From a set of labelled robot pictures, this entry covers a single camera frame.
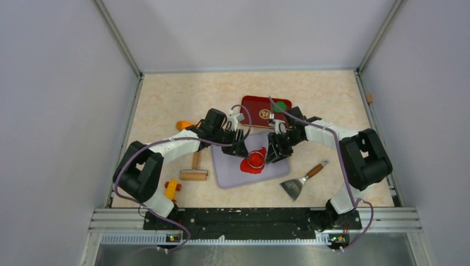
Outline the dark red lacquer tray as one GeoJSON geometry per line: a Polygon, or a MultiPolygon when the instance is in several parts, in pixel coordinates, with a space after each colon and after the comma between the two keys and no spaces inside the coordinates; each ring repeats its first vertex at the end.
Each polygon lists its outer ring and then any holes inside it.
{"type": "MultiPolygon", "coordinates": [[[[277,102],[277,101],[285,102],[287,105],[286,111],[292,108],[292,102],[290,100],[278,99],[278,98],[273,98],[273,100],[274,102],[277,102]]],[[[241,121],[242,125],[245,125],[245,126],[249,125],[249,119],[248,119],[248,113],[249,113],[252,119],[253,127],[263,127],[263,128],[270,128],[270,129],[273,128],[268,125],[269,115],[271,114],[271,103],[270,103],[269,98],[261,97],[261,96],[246,95],[242,98],[241,105],[245,106],[248,110],[248,112],[246,112],[245,109],[241,108],[241,112],[243,113],[245,117],[245,119],[241,121]]],[[[283,120],[286,123],[286,125],[288,125],[283,113],[277,114],[274,112],[274,117],[276,119],[283,120]]]]}

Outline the metal ring cutter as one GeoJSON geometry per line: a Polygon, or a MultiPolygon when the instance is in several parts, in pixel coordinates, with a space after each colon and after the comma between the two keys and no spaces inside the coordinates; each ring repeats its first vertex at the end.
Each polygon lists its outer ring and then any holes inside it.
{"type": "Polygon", "coordinates": [[[252,151],[247,159],[251,170],[261,170],[265,165],[265,155],[260,151],[252,151]]]}

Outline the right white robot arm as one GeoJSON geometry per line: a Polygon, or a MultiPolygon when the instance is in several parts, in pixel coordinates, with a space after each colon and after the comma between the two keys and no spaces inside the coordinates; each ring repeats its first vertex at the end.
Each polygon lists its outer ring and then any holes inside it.
{"type": "Polygon", "coordinates": [[[303,141],[316,142],[338,153],[344,183],[327,201],[325,221],[331,228],[340,228],[363,200],[370,186],[381,182],[392,172],[392,163],[373,129],[349,130],[328,123],[319,117],[306,118],[298,107],[284,112],[285,120],[269,117],[274,132],[268,134],[265,162],[275,163],[290,157],[293,147],[303,141]]]}

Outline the red dough lump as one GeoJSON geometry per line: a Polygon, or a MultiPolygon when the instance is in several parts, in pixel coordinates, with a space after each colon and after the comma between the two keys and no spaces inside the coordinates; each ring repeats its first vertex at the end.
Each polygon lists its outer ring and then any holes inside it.
{"type": "MultiPolygon", "coordinates": [[[[266,154],[267,154],[267,149],[265,147],[262,147],[261,149],[259,150],[254,150],[254,151],[260,151],[262,153],[264,153],[265,157],[266,157],[266,154]]],[[[263,171],[263,169],[265,168],[265,165],[264,167],[261,169],[261,170],[251,170],[247,164],[247,159],[248,158],[245,158],[242,160],[242,162],[240,163],[240,170],[242,172],[245,172],[245,173],[250,173],[250,174],[259,174],[263,171]]]]}

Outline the lavender plastic tray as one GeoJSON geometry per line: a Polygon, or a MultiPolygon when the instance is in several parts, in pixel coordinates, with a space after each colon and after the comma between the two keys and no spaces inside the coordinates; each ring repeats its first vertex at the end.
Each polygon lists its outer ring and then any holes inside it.
{"type": "Polygon", "coordinates": [[[240,169],[242,159],[226,155],[218,146],[211,147],[214,175],[218,186],[222,189],[230,189],[264,182],[290,174],[290,164],[287,159],[270,163],[260,173],[243,172],[240,169]]]}

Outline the wooden dough roller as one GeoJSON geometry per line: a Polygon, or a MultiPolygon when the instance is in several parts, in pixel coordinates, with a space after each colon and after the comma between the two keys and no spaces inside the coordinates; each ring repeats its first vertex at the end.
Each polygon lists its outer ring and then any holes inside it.
{"type": "Polygon", "coordinates": [[[191,168],[180,171],[179,179],[182,181],[206,181],[208,170],[200,168],[201,152],[193,154],[191,168]]]}

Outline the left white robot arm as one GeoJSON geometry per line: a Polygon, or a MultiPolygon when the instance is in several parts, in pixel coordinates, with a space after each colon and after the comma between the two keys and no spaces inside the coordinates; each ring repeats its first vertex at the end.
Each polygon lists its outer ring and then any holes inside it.
{"type": "Polygon", "coordinates": [[[124,199],[147,207],[164,229],[173,228],[178,220],[175,203],[158,190],[163,166],[211,145],[219,146],[226,155],[247,158],[249,152],[244,142],[249,133],[238,124],[248,117],[244,106],[240,112],[229,114],[211,108],[204,119],[174,136],[150,144],[132,142],[113,175],[115,194],[120,196],[119,191],[123,190],[124,199]]]}

